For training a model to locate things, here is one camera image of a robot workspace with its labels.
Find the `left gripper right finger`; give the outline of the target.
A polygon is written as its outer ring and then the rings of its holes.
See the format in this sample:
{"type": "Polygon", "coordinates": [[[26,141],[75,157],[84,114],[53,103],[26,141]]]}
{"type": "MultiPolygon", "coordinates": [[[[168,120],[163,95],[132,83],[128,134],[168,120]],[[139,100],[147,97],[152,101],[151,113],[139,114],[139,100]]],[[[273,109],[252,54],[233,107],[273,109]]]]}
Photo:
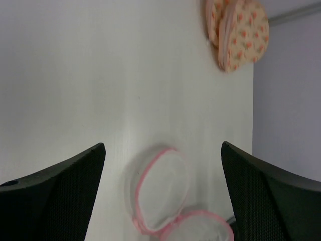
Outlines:
{"type": "Polygon", "coordinates": [[[229,142],[221,160],[241,240],[320,240],[320,182],[229,142]]]}

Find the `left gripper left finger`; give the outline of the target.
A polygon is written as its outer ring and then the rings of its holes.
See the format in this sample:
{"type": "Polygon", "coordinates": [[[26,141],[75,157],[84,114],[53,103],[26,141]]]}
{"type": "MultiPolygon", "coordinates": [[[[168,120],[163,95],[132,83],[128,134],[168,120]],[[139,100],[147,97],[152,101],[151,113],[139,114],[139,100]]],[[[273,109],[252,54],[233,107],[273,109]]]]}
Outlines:
{"type": "Polygon", "coordinates": [[[85,240],[105,162],[103,143],[1,185],[1,240],[85,240]]]}

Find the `white mesh laundry bag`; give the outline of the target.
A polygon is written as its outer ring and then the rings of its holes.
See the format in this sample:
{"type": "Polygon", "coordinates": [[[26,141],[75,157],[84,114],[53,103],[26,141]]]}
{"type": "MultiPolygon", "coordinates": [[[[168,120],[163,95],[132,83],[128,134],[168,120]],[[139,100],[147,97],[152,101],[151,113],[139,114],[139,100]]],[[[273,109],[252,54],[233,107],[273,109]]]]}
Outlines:
{"type": "Polygon", "coordinates": [[[191,171],[174,147],[150,146],[123,173],[123,201],[133,240],[234,240],[229,223],[200,206],[187,206],[191,171]]]}

